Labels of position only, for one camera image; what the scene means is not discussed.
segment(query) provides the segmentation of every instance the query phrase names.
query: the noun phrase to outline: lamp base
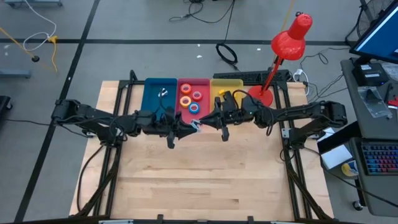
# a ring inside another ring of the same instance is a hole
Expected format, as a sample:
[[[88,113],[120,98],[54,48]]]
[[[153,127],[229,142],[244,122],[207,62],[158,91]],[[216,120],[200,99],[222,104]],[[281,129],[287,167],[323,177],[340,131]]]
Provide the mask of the lamp base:
[[[260,85],[250,88],[248,93],[255,99],[261,101],[261,103],[264,106],[270,106],[272,101],[274,100],[274,95],[272,94],[272,92],[269,89],[266,90],[262,95],[260,95],[260,93],[261,93]]]

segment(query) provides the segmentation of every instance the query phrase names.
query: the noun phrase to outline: wooden table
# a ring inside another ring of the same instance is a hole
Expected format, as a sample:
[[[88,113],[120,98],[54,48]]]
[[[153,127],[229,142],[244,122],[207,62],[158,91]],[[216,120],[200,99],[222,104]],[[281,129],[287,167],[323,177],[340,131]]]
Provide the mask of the wooden table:
[[[113,112],[118,83],[103,82],[98,109]],[[307,104],[302,83],[288,83],[288,87],[292,106]],[[141,108],[143,90],[143,85],[134,85],[130,113]],[[282,92],[280,96],[284,106]],[[301,127],[309,121],[297,120],[295,125]],[[265,129],[253,123],[228,128],[228,142],[221,141],[221,131],[203,127],[199,134],[175,140],[173,150],[158,136],[129,138],[123,144],[111,218],[156,219],[164,214],[168,220],[247,220],[247,216],[257,221],[294,220],[285,164],[279,158],[279,125],[268,137]],[[99,146],[97,139],[88,140],[82,165]],[[306,146],[317,150],[315,141],[308,140]],[[332,217],[319,156],[306,150],[301,150],[301,155],[307,189]],[[103,156],[104,149],[84,173],[81,205],[98,186]],[[302,196],[297,188],[296,192],[304,217]],[[75,193],[70,214],[76,212]]]

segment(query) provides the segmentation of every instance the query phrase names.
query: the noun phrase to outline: red tray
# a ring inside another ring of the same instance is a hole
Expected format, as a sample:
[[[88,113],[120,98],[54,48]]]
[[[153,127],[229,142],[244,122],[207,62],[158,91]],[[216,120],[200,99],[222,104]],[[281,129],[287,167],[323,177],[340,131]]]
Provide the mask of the red tray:
[[[180,88],[183,84],[191,85],[192,90],[185,95]],[[189,96],[192,99],[192,94],[199,91],[202,94],[202,99],[199,102],[192,100],[199,104],[200,111],[197,114],[191,114],[188,108],[183,108],[180,104],[180,99],[183,96]],[[175,100],[176,111],[181,111],[182,119],[189,124],[193,119],[199,119],[210,113],[210,80],[208,78],[179,78],[177,82],[177,99]]]

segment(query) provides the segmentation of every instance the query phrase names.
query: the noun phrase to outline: lamp shade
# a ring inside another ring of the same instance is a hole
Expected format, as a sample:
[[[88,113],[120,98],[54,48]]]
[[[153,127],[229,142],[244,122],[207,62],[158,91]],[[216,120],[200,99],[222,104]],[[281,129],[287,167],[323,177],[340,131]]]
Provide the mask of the lamp shade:
[[[305,50],[304,36],[311,28],[312,18],[308,14],[297,16],[289,30],[278,34],[271,41],[271,48],[282,59],[298,60]]]

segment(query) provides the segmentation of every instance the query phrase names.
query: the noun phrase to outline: monitor screen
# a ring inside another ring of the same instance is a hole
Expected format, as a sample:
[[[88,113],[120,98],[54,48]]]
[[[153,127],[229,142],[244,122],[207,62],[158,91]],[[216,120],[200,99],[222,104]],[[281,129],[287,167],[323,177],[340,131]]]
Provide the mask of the monitor screen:
[[[351,53],[398,63],[398,1],[394,1],[351,49]]]

